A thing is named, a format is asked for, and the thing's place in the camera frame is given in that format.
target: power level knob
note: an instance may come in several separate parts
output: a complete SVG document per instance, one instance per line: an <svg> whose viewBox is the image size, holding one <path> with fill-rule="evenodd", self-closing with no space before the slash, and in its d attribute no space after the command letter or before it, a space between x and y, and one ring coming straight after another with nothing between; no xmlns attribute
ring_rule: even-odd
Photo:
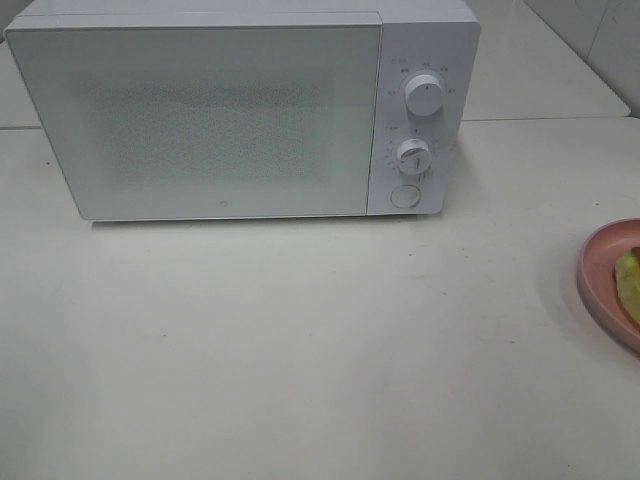
<svg viewBox="0 0 640 480"><path fill-rule="evenodd" d="M405 140L400 144L396 155L398 168L406 175L420 175L431 165L431 150L422 140Z"/></svg>
<svg viewBox="0 0 640 480"><path fill-rule="evenodd" d="M442 107L443 92L442 80L430 73L420 73L407 82L404 99L411 113L428 117Z"/></svg>

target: fruit slice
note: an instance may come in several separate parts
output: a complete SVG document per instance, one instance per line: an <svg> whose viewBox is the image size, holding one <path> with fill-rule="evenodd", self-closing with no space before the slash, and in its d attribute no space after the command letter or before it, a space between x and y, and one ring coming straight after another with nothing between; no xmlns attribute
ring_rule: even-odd
<svg viewBox="0 0 640 480"><path fill-rule="evenodd" d="M632 248L616 261L616 287L620 303L640 326L640 247Z"/></svg>

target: countertop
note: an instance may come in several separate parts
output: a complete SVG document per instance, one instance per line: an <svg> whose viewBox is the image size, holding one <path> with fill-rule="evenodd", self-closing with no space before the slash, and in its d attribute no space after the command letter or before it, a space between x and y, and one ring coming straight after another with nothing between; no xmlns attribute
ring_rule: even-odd
<svg viewBox="0 0 640 480"><path fill-rule="evenodd" d="M92 225L0 145L0 478L638 478L575 263L638 216L639 120L464 123L433 217Z"/></svg>

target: microwave control panel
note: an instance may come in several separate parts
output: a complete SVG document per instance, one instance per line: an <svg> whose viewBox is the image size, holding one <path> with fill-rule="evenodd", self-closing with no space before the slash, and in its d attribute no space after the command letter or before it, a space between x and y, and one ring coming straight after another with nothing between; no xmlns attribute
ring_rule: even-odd
<svg viewBox="0 0 640 480"><path fill-rule="evenodd" d="M437 213L480 25L383 23L368 215Z"/></svg>

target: door release button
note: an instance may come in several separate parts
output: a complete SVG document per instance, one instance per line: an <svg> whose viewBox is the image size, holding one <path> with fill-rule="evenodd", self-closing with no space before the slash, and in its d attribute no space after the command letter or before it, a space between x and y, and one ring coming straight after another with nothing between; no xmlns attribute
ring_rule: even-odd
<svg viewBox="0 0 640 480"><path fill-rule="evenodd" d="M420 203L420 190L413 185L402 185L391 193L391 203L398 208L411 208Z"/></svg>

